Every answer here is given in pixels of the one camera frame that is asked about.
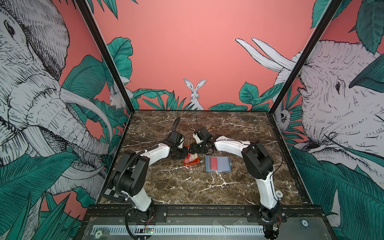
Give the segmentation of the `blue card holder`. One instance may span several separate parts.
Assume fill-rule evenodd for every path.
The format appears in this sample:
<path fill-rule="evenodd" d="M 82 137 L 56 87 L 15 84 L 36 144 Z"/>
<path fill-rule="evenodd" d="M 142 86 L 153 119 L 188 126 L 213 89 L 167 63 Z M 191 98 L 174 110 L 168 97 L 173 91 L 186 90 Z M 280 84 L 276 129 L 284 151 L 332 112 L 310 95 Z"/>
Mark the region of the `blue card holder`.
<path fill-rule="evenodd" d="M 232 171 L 232 163 L 229 157 L 217 157 L 218 158 L 218 171 L 210 171 L 209 168 L 209 157 L 206 156 L 205 162 L 206 162 L 206 172 L 215 172 L 215 173 L 229 173 Z"/>

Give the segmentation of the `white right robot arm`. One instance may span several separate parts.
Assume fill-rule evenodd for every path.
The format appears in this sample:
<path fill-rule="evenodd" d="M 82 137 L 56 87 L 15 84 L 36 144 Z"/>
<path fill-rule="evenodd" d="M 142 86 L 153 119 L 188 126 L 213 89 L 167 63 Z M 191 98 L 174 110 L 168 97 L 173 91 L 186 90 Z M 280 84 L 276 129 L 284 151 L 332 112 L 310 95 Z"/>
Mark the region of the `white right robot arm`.
<path fill-rule="evenodd" d="M 200 140 L 189 147 L 191 154 L 207 154 L 210 150 L 243 158 L 248 173 L 256 179 L 261 218 L 267 223 L 278 221 L 280 205 L 273 182 L 274 160 L 264 145 L 219 136 L 206 141 Z"/>

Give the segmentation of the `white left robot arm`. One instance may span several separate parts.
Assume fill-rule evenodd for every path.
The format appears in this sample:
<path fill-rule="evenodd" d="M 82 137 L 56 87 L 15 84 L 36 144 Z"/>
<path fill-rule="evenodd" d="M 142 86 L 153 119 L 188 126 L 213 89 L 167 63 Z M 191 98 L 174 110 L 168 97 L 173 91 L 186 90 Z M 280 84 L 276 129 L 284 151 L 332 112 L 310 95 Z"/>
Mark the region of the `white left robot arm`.
<path fill-rule="evenodd" d="M 144 189 L 149 166 L 166 158 L 182 160 L 188 153 L 186 146 L 170 146 L 165 143 L 138 152 L 128 151 L 123 154 L 123 163 L 116 167 L 112 180 L 115 193 L 129 201 L 134 209 L 146 212 L 152 204 Z"/>

